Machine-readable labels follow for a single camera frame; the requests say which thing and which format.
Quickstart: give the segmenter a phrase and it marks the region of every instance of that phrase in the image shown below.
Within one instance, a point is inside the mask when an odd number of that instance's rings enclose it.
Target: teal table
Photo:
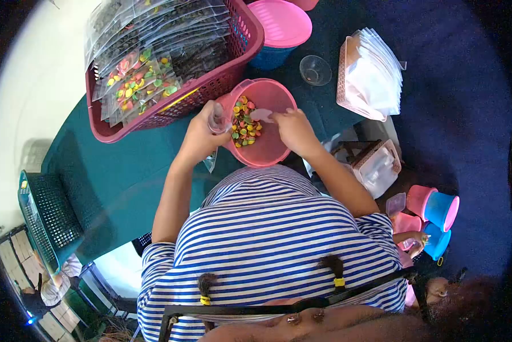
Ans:
[[[272,78],[286,86],[322,141],[363,119],[336,104],[338,58],[345,36],[371,26],[373,19],[358,2],[338,5],[321,1],[308,15],[313,22],[312,36],[293,51],[282,67],[271,72],[248,67],[245,76]],[[309,54],[330,63],[333,77],[328,85],[312,87],[302,80],[298,65]],[[85,98],[79,101],[54,139],[42,172],[61,176],[85,230],[85,240],[76,252],[82,263],[151,230],[165,176],[190,119],[130,133],[116,143],[104,144],[95,139],[89,128]],[[190,209],[197,209],[212,187],[241,166],[222,148],[212,174],[200,163],[194,172]]]

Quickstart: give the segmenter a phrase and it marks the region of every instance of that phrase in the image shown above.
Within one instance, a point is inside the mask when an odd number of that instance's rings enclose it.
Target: blue and white striped shirt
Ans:
[[[353,218],[333,198],[285,166],[243,168],[227,176],[180,230],[177,243],[153,243],[142,256],[138,322],[157,341],[163,306],[201,305],[198,277],[218,276],[213,305],[261,305],[272,299],[328,296],[334,274],[319,269],[322,256],[344,262],[347,287],[402,269],[387,216]],[[395,280],[337,304],[368,304],[402,311],[406,281]],[[220,323],[273,316],[200,316]],[[171,341],[195,341],[202,322],[180,317]]]

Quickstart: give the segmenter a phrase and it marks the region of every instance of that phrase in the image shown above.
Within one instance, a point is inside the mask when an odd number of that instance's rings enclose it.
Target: maroon basket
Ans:
[[[123,127],[122,123],[110,127],[109,123],[100,120],[101,103],[92,100],[97,80],[95,69],[87,71],[88,119],[97,140],[113,143],[132,131],[167,126],[204,105],[209,99],[217,99],[230,92],[241,81],[246,64],[264,45],[264,28],[243,0],[224,0],[224,4],[231,13],[231,34],[226,37],[226,44],[233,59],[198,79],[188,81],[180,90],[159,101],[127,127]]]

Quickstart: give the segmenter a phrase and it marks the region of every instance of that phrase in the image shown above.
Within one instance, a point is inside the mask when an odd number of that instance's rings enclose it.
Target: blue bucket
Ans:
[[[442,231],[448,231],[458,214],[459,205],[460,198],[458,196],[434,192],[429,196],[425,205],[424,216],[440,227]]]
[[[429,223],[427,227],[425,227],[424,232],[430,235],[429,241],[424,247],[424,251],[430,255],[433,260],[437,261],[446,250],[446,247],[448,247],[452,231],[448,230],[444,232],[439,226]]]
[[[285,63],[290,53],[297,48],[270,48],[263,46],[260,53],[252,58],[250,65],[260,70],[273,70]]]

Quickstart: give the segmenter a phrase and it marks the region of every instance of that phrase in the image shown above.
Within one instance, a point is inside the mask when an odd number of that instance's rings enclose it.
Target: yellow hair tie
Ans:
[[[345,286],[345,280],[343,278],[334,278],[334,286],[335,287]]]
[[[201,304],[203,305],[210,305],[211,299],[209,297],[201,296]]]

